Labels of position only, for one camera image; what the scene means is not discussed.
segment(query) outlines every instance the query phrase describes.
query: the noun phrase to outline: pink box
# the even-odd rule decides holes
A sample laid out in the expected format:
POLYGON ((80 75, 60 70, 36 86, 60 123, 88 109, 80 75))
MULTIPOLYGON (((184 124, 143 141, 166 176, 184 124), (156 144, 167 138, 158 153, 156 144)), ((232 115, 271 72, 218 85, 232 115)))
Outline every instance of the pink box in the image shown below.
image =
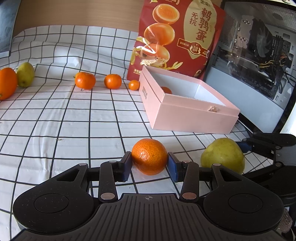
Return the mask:
POLYGON ((202 80, 144 66, 139 81, 153 129, 229 134, 238 119, 239 109, 202 80), (173 94, 164 93, 161 86, 173 94))

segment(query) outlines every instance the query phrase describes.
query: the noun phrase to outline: perforated metal panel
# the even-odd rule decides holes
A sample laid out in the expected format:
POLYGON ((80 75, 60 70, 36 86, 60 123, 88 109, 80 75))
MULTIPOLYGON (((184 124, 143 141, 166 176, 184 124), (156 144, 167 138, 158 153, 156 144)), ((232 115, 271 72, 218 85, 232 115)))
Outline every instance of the perforated metal panel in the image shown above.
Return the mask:
POLYGON ((229 14, 225 16, 225 22, 220 35, 220 43, 222 48, 232 51, 234 41, 236 39, 238 29, 238 21, 229 14))
POLYGON ((241 15, 251 15, 265 24, 276 26, 296 33, 296 12, 268 4, 251 2, 227 2, 225 11, 230 7, 241 15))

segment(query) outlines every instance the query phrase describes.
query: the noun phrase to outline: checkered tablecloth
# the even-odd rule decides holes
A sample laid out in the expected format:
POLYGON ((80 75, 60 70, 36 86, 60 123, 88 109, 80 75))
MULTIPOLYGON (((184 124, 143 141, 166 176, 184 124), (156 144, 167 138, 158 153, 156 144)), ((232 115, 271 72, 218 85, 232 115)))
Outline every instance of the checkered tablecloth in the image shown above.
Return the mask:
MULTIPOLYGON (((9 58, 0 69, 15 70, 23 62, 34 65, 36 77, 28 88, 17 88, 0 102, 0 240, 20 231, 12 205, 26 190, 85 162, 90 167, 120 160, 142 138, 159 140, 179 160, 200 163, 200 155, 215 139, 225 135, 153 130, 138 91, 128 89, 127 69, 137 33, 87 26, 43 26, 27 29, 13 40, 9 58), (74 83, 79 71, 95 74, 91 91, 74 83), (124 77, 118 90, 104 87, 107 74, 124 77)), ((235 141, 247 136, 237 123, 229 135, 235 141)), ((270 165, 271 160, 248 153, 245 172, 270 165)), ((116 183, 122 193, 176 193, 167 170, 146 176, 135 167, 126 183, 116 183)), ((200 195, 209 192, 200 183, 200 195)), ((98 182, 90 195, 97 196, 98 182)))

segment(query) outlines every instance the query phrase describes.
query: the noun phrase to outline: green pear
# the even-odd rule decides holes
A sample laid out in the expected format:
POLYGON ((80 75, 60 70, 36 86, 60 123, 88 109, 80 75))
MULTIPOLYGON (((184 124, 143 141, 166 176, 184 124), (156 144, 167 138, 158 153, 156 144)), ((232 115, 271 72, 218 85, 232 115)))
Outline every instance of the green pear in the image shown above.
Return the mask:
POLYGON ((29 87, 35 77, 35 70, 32 64, 26 62, 21 64, 17 70, 17 84, 20 87, 29 87))
POLYGON ((219 138, 213 141, 200 157, 202 167, 211 167, 219 163, 239 174, 244 171, 245 160, 238 144, 229 138, 219 138))

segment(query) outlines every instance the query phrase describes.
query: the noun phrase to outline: red snack bag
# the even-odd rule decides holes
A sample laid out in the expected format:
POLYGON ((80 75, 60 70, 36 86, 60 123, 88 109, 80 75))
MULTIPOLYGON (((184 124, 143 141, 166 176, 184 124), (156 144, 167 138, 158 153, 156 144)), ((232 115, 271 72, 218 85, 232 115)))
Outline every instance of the red snack bag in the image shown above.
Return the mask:
POLYGON ((225 12, 210 0, 145 0, 128 80, 143 65, 197 77, 214 50, 225 12))

